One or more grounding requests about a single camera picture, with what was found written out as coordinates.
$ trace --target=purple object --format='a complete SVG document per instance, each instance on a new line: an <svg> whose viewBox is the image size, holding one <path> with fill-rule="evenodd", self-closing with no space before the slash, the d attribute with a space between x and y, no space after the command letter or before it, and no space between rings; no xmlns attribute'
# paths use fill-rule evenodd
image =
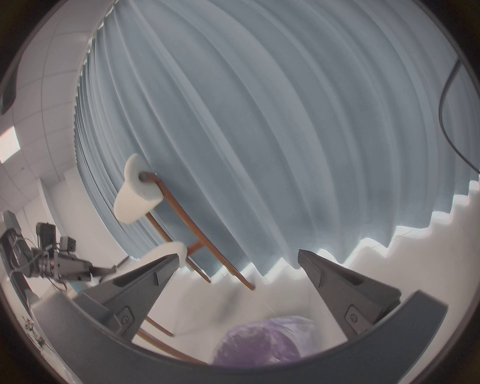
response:
<svg viewBox="0 0 480 384"><path fill-rule="evenodd" d="M299 316L241 325L217 346L212 364L251 368L289 363L316 353L315 340L315 324Z"/></svg>

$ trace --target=ceiling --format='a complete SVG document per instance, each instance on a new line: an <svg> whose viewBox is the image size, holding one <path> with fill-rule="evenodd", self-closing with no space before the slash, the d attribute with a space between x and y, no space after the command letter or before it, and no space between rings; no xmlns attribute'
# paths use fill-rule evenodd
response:
<svg viewBox="0 0 480 384"><path fill-rule="evenodd" d="M15 126L21 150L0 164L0 210L14 212L38 196L37 179L52 187L75 166L73 103L89 40L112 0L69 0L23 53L13 106L0 133Z"/></svg>

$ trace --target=square light panel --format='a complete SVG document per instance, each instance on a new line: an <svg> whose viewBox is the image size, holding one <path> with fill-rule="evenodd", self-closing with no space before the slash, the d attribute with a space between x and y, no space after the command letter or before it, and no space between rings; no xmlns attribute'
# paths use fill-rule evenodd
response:
<svg viewBox="0 0 480 384"><path fill-rule="evenodd" d="M0 136L0 163L4 163L20 151L15 127L10 127Z"/></svg>

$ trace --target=white floor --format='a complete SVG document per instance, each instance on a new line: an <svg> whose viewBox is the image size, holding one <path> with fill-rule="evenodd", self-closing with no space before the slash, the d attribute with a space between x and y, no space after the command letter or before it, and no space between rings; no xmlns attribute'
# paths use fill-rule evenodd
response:
<svg viewBox="0 0 480 384"><path fill-rule="evenodd" d="M422 289L449 306L437 336L403 383L431 361L465 314L480 281L479 234L480 184L472 182L469 196L456 196L451 214L434 213L429 228L399 227L388 248L365 239L346 261L348 268L399 288L402 300ZM321 350L346 341L303 270L295 271L281 260L265 277L254 267L243 273L256 285L255 291L226 271L211 284L188 270L177 271L150 312L175 336L168 337L147 323L143 328L205 362L211 361L216 345L233 327L279 316L313 320ZM138 337L134 342L159 352Z"/></svg>

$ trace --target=curtain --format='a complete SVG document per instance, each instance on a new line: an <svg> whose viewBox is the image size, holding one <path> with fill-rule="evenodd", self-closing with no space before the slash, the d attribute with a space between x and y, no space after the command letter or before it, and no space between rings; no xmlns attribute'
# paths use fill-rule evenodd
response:
<svg viewBox="0 0 480 384"><path fill-rule="evenodd" d="M425 228L478 176L442 136L456 54L407 0L120 0L83 68L75 146L85 187L125 251L162 242L113 217L141 154L237 268L299 249L346 260L363 238ZM480 103L464 69L446 129L480 166ZM154 217L196 238L167 203ZM202 250L209 275L220 267Z"/></svg>

